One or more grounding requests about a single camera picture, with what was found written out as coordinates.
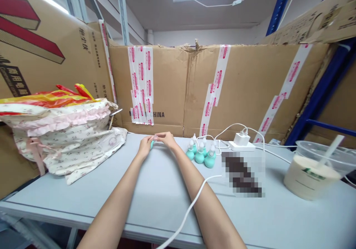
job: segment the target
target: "milk tea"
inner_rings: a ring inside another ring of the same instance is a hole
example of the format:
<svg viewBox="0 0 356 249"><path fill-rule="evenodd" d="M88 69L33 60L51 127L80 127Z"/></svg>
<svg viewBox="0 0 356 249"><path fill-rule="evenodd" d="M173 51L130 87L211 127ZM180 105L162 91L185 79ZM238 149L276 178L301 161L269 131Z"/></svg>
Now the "milk tea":
<svg viewBox="0 0 356 249"><path fill-rule="evenodd" d="M284 177L284 185L295 195L306 200L315 200L323 190L342 176L334 169L322 165L316 168L318 161L295 155Z"/></svg>

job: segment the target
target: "blue shelf frame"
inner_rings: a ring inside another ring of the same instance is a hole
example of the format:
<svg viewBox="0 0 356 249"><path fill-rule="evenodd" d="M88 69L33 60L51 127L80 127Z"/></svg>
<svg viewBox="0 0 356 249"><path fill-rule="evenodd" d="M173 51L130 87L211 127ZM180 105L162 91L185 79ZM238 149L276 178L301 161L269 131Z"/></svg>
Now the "blue shelf frame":
<svg viewBox="0 0 356 249"><path fill-rule="evenodd" d="M287 2L288 0L277 0L266 36L278 29ZM304 112L289 134L285 145L295 145L297 140L304 140L312 126L319 126L346 135L356 136L356 131L354 130L337 127L317 120L355 60L356 38L339 42L339 47L316 86Z"/></svg>
<svg viewBox="0 0 356 249"><path fill-rule="evenodd" d="M281 21L284 9L287 5L288 0L277 0L276 6L274 7L272 18L267 29L266 36L272 34L278 29L279 23Z"/></svg>

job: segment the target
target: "cardboard box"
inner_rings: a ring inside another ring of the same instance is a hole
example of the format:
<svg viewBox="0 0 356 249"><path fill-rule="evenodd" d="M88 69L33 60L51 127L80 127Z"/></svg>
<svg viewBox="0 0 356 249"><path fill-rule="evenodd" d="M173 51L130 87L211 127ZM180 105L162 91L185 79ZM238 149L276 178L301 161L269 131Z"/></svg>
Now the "cardboard box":
<svg viewBox="0 0 356 249"><path fill-rule="evenodd" d="M22 184L40 175L37 164L19 154L12 130L1 123L0 126L0 200Z"/></svg>
<svg viewBox="0 0 356 249"><path fill-rule="evenodd" d="M207 134L216 136L229 125L242 123L259 130L274 98L288 77L300 45L231 46L218 105L212 107ZM266 132L265 139L282 140L300 111L309 88L323 62L326 44L314 44L306 57L288 99L284 99ZM184 136L201 130L207 89L214 82L220 46L199 48L188 72ZM233 140L241 126L233 126L219 136ZM251 141L256 137L249 131Z"/></svg>
<svg viewBox="0 0 356 249"><path fill-rule="evenodd" d="M324 0L260 44L332 43L356 36L355 0Z"/></svg>
<svg viewBox="0 0 356 249"><path fill-rule="evenodd" d="M80 83L113 101L103 27L44 0L0 0L0 99Z"/></svg>
<svg viewBox="0 0 356 249"><path fill-rule="evenodd" d="M226 72L217 107L211 110L207 134L216 136L233 123L242 123L256 130L278 96L286 77L293 69L293 61L301 46L305 45L258 45L231 46ZM275 119L265 130L266 139L282 140L303 106L316 74L324 60L327 44L309 45L309 53L301 66L288 99L281 102ZM133 107L130 77L130 47L111 47L113 74L123 126L134 133L154 134L171 131L175 136L199 135L205 100L209 85L214 82L221 46L191 48L167 48L153 46L154 125L132 122ZM221 139L233 140L234 126ZM249 132L252 140L254 132Z"/></svg>
<svg viewBox="0 0 356 249"><path fill-rule="evenodd" d="M110 47L118 104L123 108L122 125L133 133L154 134L170 131L173 135L182 137L189 53L182 48L149 48L153 49L153 126L132 123L130 108L133 107L133 87L128 47Z"/></svg>
<svg viewBox="0 0 356 249"><path fill-rule="evenodd" d="M355 106L352 105L353 98L356 96L355 82L356 61L340 82L329 103L318 118L318 121L356 131L356 109ZM313 126L305 140L330 145L337 134L339 133ZM345 135L341 146L356 149L356 137Z"/></svg>

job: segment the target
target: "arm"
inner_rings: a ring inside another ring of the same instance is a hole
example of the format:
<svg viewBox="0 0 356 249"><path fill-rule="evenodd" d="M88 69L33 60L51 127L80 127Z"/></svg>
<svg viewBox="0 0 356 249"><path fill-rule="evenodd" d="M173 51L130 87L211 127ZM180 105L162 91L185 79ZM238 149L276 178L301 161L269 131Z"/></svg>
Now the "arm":
<svg viewBox="0 0 356 249"><path fill-rule="evenodd" d="M137 155L96 215L78 245L78 249L117 248L126 223L137 177L149 153L152 139L153 136L143 138Z"/></svg>
<svg viewBox="0 0 356 249"><path fill-rule="evenodd" d="M191 200L196 197L204 177L185 155L170 132L156 134L174 153ZM209 184L205 184L194 211L207 248L246 248L235 226Z"/></svg>

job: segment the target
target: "floral bag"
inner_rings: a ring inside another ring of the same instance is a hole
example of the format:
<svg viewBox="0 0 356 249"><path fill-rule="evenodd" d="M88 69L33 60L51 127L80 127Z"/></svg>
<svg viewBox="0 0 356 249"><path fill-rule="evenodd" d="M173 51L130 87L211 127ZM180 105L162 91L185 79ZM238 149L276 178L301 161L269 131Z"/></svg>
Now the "floral bag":
<svg viewBox="0 0 356 249"><path fill-rule="evenodd" d="M65 175L70 185L125 143L126 129L108 130L109 107L118 108L106 99L53 109L8 103L0 104L0 113L21 114L0 119L12 128L19 152L37 163L41 175L45 164L50 173Z"/></svg>

